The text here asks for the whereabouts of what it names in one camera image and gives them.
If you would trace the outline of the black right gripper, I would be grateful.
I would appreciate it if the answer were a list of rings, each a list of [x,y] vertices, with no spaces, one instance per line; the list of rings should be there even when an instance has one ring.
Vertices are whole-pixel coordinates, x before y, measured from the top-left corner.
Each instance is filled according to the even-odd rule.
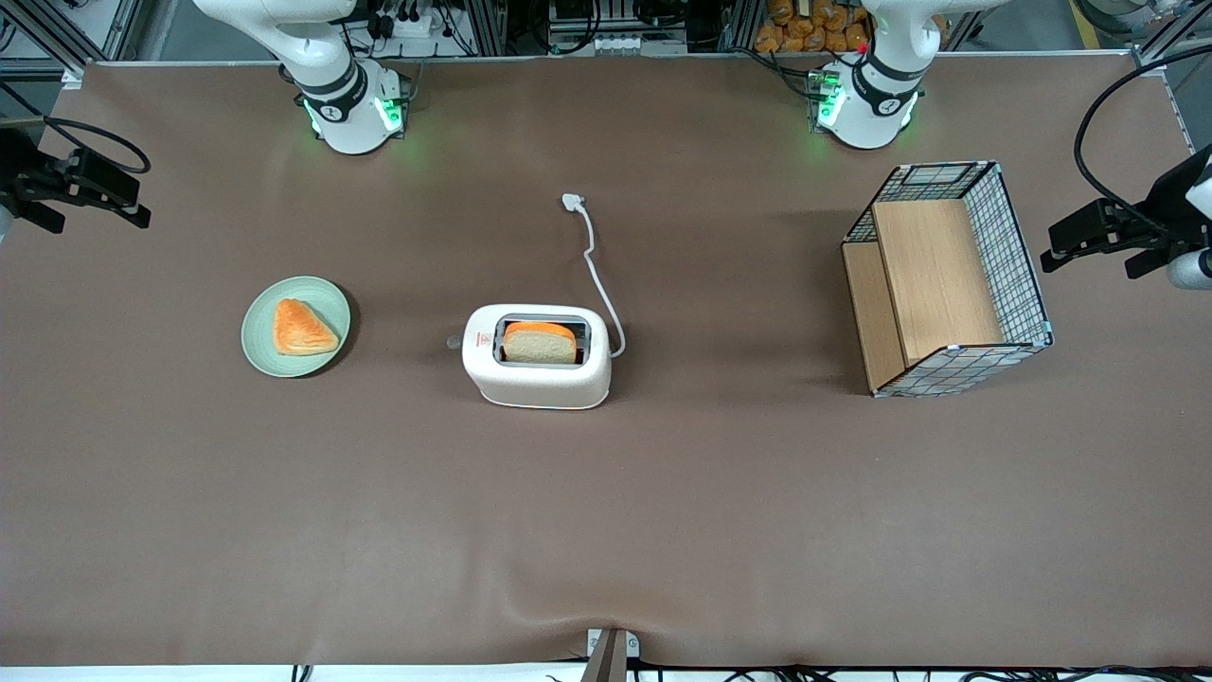
[[[61,159],[42,153],[16,128],[1,130],[1,193],[13,220],[62,234],[65,217],[48,202],[101,206],[139,229],[152,224],[152,211],[138,200],[139,183],[116,165],[87,150]]]

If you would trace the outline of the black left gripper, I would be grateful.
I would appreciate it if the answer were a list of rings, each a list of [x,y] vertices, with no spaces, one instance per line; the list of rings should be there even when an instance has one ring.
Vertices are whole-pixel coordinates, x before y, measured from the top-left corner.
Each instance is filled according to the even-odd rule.
[[[1094,199],[1048,229],[1042,273],[1051,275],[1085,256],[1133,251],[1125,260],[1130,279],[1168,268],[1210,245],[1210,150],[1204,148],[1151,183],[1147,199],[1130,210]]]

